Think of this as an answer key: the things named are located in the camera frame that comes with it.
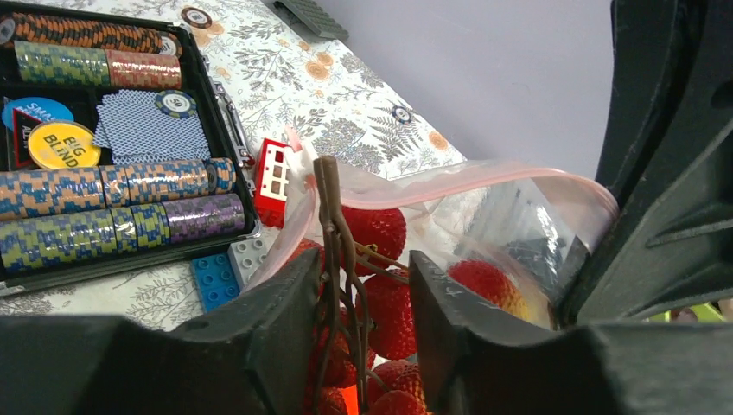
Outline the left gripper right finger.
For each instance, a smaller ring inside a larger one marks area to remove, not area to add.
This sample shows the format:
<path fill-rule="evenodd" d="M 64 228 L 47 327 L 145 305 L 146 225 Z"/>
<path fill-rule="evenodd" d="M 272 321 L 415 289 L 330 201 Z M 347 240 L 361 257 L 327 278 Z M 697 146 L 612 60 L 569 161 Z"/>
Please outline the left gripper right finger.
<path fill-rule="evenodd" d="M 438 414 L 729 414 L 732 327 L 594 322 L 551 331 L 409 259 L 418 360 Z"/>

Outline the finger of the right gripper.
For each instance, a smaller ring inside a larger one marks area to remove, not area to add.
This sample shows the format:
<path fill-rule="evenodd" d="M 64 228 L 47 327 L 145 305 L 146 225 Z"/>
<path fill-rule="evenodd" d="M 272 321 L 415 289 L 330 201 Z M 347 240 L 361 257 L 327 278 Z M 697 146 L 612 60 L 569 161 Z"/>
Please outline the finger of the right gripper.
<path fill-rule="evenodd" d="M 732 4 L 615 1 L 596 180 L 620 214 L 558 306 L 564 324 L 732 294 Z"/>

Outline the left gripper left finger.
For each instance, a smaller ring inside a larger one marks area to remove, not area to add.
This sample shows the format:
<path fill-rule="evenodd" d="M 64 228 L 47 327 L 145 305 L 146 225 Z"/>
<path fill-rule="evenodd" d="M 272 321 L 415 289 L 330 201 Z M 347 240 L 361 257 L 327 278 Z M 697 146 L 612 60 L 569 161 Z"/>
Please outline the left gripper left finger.
<path fill-rule="evenodd" d="M 298 414 L 321 260 L 164 332 L 121 316 L 5 316 L 4 414 Z"/>

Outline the clear zip top bag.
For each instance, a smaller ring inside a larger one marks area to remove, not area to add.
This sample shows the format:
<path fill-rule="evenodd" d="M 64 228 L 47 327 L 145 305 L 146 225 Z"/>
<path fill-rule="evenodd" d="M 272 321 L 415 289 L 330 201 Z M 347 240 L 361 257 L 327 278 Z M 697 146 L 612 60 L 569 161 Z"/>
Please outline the clear zip top bag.
<path fill-rule="evenodd" d="M 338 194 L 357 218 L 355 241 L 386 253 L 366 236 L 372 215 L 404 217 L 404 260 L 420 250 L 441 267 L 464 259 L 497 266 L 519 291 L 520 318 L 544 328 L 586 257 L 617 217 L 614 196 L 599 183 L 551 168 L 509 161 L 466 161 L 389 181 L 337 163 Z"/>

